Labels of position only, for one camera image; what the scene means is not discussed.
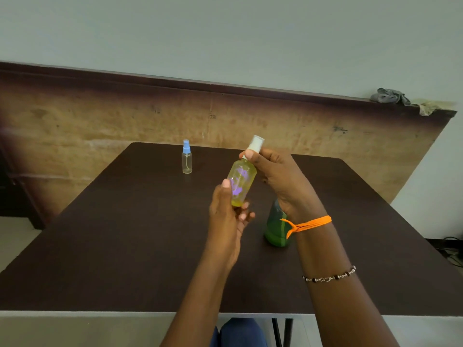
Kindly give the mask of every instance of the blue jeans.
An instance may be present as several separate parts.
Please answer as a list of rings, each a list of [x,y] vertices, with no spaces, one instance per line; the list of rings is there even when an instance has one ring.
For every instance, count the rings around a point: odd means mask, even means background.
[[[220,333],[212,334],[210,347],[267,347],[262,329],[252,318],[232,318]]]

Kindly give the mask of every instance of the floor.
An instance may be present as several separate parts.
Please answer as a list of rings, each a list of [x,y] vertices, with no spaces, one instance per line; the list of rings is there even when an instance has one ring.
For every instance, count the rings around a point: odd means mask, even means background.
[[[0,217],[0,271],[39,233],[27,219]],[[463,345],[463,317],[385,316],[384,319],[404,347]],[[171,320],[171,316],[0,317],[0,346],[158,346]],[[220,316],[218,327],[227,320],[228,317]],[[275,347],[271,320],[256,320],[269,346]],[[284,319],[278,321],[283,337]],[[315,316],[301,315],[294,320],[291,345],[321,346]]]

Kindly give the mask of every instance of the orange thread bracelet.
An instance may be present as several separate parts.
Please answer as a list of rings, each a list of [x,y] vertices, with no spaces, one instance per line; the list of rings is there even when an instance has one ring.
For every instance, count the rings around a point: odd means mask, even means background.
[[[291,225],[292,227],[292,229],[289,230],[288,233],[286,234],[286,239],[288,239],[292,233],[298,233],[300,231],[309,230],[314,227],[319,227],[319,226],[331,223],[331,217],[329,215],[325,215],[325,216],[322,216],[321,218],[317,218],[317,219],[314,219],[314,220],[311,220],[311,221],[308,221],[302,224],[293,224],[287,219],[280,219],[280,220],[289,223],[289,225]]]

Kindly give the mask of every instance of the table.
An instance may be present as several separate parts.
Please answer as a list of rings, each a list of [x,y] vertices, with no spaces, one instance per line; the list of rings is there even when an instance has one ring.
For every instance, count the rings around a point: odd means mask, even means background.
[[[204,247],[214,187],[240,151],[132,143],[0,273],[0,310],[175,312]],[[340,159],[295,155],[383,315],[463,315],[463,278]],[[294,244],[263,237],[275,195],[255,180],[220,312],[313,314]]]

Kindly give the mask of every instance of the brown wooden ledge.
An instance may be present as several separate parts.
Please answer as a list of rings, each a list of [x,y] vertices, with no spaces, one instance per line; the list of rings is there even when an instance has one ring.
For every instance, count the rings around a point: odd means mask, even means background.
[[[168,87],[175,89],[206,91],[213,93],[226,93],[234,95],[245,95],[262,97],[268,99],[280,99],[291,101],[310,102],[314,104],[327,104],[344,106],[349,108],[373,109],[378,111],[389,111],[398,114],[419,115],[418,106],[403,106],[399,104],[379,104],[369,99],[327,95],[319,93],[308,93],[302,91],[290,91],[280,89],[269,89],[262,87],[247,87],[232,84],[212,83],[207,81],[186,80],[150,75],[138,75],[116,72],[92,71],[71,68],[59,68],[51,66],[30,65],[12,62],[0,62],[0,73],[15,73],[20,75],[38,75],[60,77],[75,80],[92,80],[100,82],[116,82],[133,85],[146,85],[154,87]],[[423,119],[445,119],[454,117],[454,110],[436,110],[431,116]]]

